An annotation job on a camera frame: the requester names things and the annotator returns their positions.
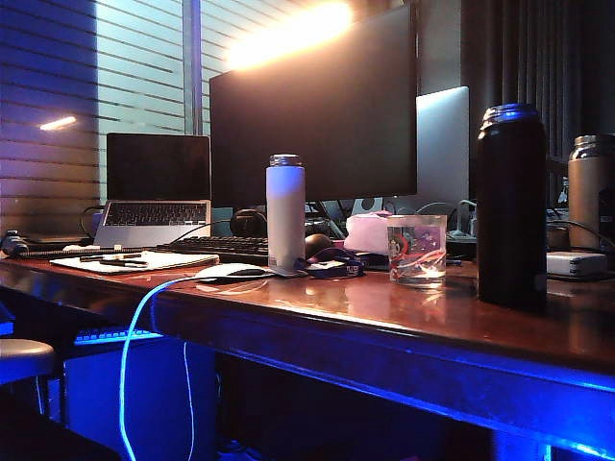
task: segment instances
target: laptop screen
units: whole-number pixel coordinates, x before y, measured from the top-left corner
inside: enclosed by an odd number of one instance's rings
[[[209,138],[107,134],[110,200],[209,200]]]

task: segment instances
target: pen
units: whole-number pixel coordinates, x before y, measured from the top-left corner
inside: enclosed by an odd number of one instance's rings
[[[101,259],[101,264],[106,266],[123,266],[123,267],[145,267],[147,266],[147,261],[142,261],[139,259]]]
[[[122,259],[130,259],[133,257],[141,257],[141,253],[126,253],[126,254],[118,254],[118,255],[89,255],[89,256],[80,256],[80,262],[88,262],[88,261],[102,261],[102,260],[122,260]]]

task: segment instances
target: power adapter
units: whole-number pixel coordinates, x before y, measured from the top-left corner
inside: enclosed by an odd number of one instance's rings
[[[547,253],[547,274],[587,277],[606,272],[606,255],[598,253]]]

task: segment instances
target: imac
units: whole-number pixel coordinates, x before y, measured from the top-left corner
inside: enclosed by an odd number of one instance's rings
[[[430,213],[450,213],[469,199],[469,89],[446,89],[416,98],[417,190],[386,197],[383,207],[412,214],[431,204]]]
[[[214,206],[265,205],[272,154],[306,167],[308,201],[416,192],[414,6],[209,81]]]

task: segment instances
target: wooden desk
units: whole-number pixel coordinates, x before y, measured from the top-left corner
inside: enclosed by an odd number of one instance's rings
[[[197,268],[104,277],[0,261],[0,283],[127,324],[151,287]],[[139,324],[303,376],[615,459],[615,280],[549,282],[546,314],[481,303],[475,268],[424,293],[385,273],[173,285]]]

